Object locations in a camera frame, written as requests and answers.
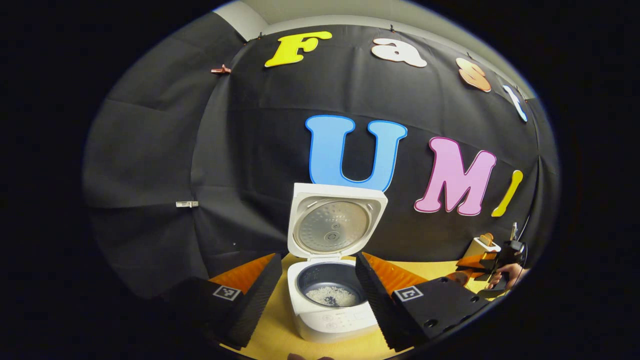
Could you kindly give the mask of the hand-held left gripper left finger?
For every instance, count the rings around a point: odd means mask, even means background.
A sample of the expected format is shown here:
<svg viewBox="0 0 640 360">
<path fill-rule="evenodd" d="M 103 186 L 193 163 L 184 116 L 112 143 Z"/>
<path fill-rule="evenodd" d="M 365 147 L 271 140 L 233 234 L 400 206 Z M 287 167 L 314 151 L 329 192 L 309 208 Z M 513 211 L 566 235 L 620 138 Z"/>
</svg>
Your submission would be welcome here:
<svg viewBox="0 0 640 360">
<path fill-rule="evenodd" d="M 270 253 L 205 280 L 192 276 L 165 292 L 179 320 L 213 344 L 249 344 L 282 275 L 282 256 Z"/>
</svg>

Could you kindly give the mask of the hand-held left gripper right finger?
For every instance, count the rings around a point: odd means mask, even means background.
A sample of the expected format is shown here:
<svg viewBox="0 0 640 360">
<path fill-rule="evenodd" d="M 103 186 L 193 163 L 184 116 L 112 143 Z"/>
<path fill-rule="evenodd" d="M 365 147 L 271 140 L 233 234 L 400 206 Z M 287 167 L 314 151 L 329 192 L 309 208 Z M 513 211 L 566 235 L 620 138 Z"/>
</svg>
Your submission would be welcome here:
<svg viewBox="0 0 640 360">
<path fill-rule="evenodd" d="M 465 324 L 490 301 L 441 276 L 425 279 L 364 251 L 355 273 L 389 349 L 430 343 Z"/>
</svg>

